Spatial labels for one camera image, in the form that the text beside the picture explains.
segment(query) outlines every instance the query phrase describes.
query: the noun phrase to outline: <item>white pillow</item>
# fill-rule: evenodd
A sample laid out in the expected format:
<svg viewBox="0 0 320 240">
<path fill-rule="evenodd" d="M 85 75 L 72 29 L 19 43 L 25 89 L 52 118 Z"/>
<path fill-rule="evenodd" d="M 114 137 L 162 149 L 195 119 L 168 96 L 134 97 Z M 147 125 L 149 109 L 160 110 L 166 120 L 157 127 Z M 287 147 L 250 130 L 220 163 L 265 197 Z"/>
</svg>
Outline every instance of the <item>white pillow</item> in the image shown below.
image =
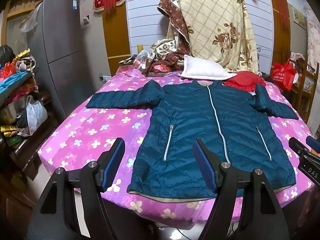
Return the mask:
<svg viewBox="0 0 320 240">
<path fill-rule="evenodd" d="M 226 80 L 236 75 L 228 73 L 216 62 L 184 55 L 184 68 L 181 74 L 184 78 Z"/>
</svg>

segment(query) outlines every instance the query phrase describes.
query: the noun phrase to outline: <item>brown blanket trim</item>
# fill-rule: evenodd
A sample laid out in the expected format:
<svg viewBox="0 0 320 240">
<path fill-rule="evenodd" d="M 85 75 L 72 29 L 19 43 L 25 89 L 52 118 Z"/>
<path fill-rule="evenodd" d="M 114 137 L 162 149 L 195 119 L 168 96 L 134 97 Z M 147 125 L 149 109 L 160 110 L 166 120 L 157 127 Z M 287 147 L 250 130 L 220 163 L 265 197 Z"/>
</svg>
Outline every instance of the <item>brown blanket trim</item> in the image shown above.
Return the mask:
<svg viewBox="0 0 320 240">
<path fill-rule="evenodd" d="M 158 10 L 170 19 L 171 25 L 180 33 L 178 40 L 178 48 L 176 53 L 167 54 L 163 60 L 147 60 L 146 69 L 142 72 L 146 76 L 154 76 L 158 71 L 153 69 L 153 66 L 164 64 L 169 66 L 171 71 L 183 70 L 182 65 L 178 65 L 178 59 L 183 60 L 184 55 L 191 55 L 191 48 L 188 42 L 187 26 L 182 16 L 182 12 L 170 0 L 161 0 L 158 5 Z"/>
</svg>

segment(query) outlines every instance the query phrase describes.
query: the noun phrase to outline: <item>red pillow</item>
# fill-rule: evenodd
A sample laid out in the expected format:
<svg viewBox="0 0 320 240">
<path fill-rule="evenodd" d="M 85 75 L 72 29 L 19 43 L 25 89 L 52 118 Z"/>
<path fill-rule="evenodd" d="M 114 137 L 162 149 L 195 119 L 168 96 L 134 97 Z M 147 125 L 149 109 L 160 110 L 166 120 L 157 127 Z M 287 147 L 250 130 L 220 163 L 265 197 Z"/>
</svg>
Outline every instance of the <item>red pillow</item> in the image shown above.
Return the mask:
<svg viewBox="0 0 320 240">
<path fill-rule="evenodd" d="M 225 80 L 223 84 L 238 88 L 247 92 L 252 92 L 256 90 L 256 84 L 259 83 L 266 86 L 266 83 L 261 77 L 251 71 L 237 71 L 235 77 Z"/>
</svg>

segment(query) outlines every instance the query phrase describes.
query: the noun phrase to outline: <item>bed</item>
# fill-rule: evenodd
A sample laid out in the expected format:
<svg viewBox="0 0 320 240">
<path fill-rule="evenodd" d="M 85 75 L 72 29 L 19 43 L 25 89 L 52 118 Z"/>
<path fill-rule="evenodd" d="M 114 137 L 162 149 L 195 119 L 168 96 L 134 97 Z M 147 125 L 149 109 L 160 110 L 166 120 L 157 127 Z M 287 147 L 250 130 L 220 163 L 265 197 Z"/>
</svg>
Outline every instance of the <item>bed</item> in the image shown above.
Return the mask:
<svg viewBox="0 0 320 240">
<path fill-rule="evenodd" d="M 137 69 L 127 68 L 118 71 L 98 92 L 136 90 L 150 79 L 161 86 L 191 82 L 181 79 L 177 72 L 166 77 L 145 77 Z M 267 82 L 266 89 L 271 99 L 291 106 L 275 85 Z M 140 216 L 180 228 L 205 222 L 214 199 L 190 203 L 160 203 L 126 192 L 137 150 L 150 125 L 151 110 L 86 109 L 89 100 L 90 98 L 75 109 L 38 150 L 47 171 L 52 173 L 58 167 L 64 167 L 67 171 L 82 168 L 91 160 L 97 160 L 103 151 L 109 150 L 117 137 L 122 137 L 126 144 L 125 154 L 112 187 L 108 188 L 102 197 L 121 207 L 134 210 Z M 298 170 L 299 158 L 288 146 L 290 137 L 296 137 L 305 144 L 306 137 L 311 133 L 301 118 L 286 120 L 270 117 L 269 120 L 296 174 L 297 184 L 276 194 L 284 207 L 313 185 Z M 240 197 L 236 199 L 233 222 L 239 220 L 241 206 Z"/>
</svg>

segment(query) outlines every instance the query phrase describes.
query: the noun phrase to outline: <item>metal screw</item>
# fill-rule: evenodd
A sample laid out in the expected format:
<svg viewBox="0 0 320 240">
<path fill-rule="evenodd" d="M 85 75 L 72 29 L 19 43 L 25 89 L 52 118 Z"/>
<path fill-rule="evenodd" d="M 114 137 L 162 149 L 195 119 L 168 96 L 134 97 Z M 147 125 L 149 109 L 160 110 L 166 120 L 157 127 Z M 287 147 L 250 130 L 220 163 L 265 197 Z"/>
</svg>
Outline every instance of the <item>metal screw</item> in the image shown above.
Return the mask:
<svg viewBox="0 0 320 240">
<path fill-rule="evenodd" d="M 230 163 L 221 163 L 221 166 L 225 169 L 230 168 Z"/>
<path fill-rule="evenodd" d="M 97 162 L 96 161 L 89 162 L 89 167 L 90 168 L 94 168 L 95 166 L 97 166 Z"/>
<path fill-rule="evenodd" d="M 56 169 L 56 173 L 57 173 L 57 174 L 63 173 L 63 168 L 62 168 L 62 167 L 57 168 L 57 169 Z"/>
<path fill-rule="evenodd" d="M 262 170 L 260 170 L 260 169 L 255 169 L 254 171 L 255 171 L 255 173 L 257 173 L 258 175 L 262 175 L 262 174 L 263 174 Z"/>
</svg>

